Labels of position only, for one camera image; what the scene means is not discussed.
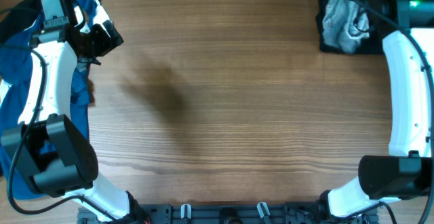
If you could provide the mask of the black garment at left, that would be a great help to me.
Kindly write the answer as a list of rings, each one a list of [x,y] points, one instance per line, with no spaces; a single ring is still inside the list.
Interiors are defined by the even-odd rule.
[[[41,11],[41,0],[23,0],[10,11],[1,10],[1,15],[7,13],[1,21],[1,44],[30,27]]]

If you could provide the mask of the dark blue t-shirt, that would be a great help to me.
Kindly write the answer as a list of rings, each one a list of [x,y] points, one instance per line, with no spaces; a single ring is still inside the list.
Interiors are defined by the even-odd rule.
[[[95,0],[77,0],[90,18],[96,15]],[[5,44],[28,46],[31,34],[39,30],[43,16],[40,13],[30,27],[10,37]],[[1,77],[10,85],[1,102],[1,131],[18,125],[23,112],[33,68],[31,53],[22,50],[1,49]],[[87,107],[90,104],[90,91],[87,85],[87,69],[77,68],[73,73],[71,86],[71,121],[77,129],[89,137]]]

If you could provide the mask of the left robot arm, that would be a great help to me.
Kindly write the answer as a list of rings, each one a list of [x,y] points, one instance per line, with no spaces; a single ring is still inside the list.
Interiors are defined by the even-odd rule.
[[[123,43],[104,8],[87,25],[75,0],[42,0],[43,26],[32,34],[30,90],[18,124],[1,142],[18,173],[36,194],[80,203],[100,223],[141,223],[146,214],[132,195],[98,171],[90,142],[70,119],[73,73],[81,61],[93,62]]]

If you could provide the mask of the folded black garment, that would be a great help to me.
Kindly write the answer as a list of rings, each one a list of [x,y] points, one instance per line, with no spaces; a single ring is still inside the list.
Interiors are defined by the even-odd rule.
[[[389,0],[318,0],[319,48],[337,54],[381,54],[382,40],[396,29],[375,16],[389,17]]]

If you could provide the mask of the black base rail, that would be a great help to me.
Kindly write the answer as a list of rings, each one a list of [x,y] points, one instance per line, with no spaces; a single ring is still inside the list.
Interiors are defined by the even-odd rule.
[[[256,205],[213,205],[192,206],[183,204],[147,204],[142,208],[155,224],[309,224],[309,223],[378,223],[378,211],[369,208],[351,218],[332,217],[321,220],[314,214],[313,202],[287,202],[280,205],[268,205],[261,202]]]

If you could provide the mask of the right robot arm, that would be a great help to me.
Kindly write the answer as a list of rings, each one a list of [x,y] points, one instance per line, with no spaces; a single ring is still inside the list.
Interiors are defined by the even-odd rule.
[[[324,192],[316,221],[346,223],[392,202],[433,206],[433,0],[318,0],[320,50],[384,54],[391,85],[387,155],[361,158],[358,175]]]

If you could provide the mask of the light blue denim shorts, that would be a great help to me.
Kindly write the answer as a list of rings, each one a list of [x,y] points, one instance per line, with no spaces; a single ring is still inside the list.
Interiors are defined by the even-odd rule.
[[[351,0],[329,0],[322,27],[324,43],[347,54],[354,54],[370,37],[367,11]]]

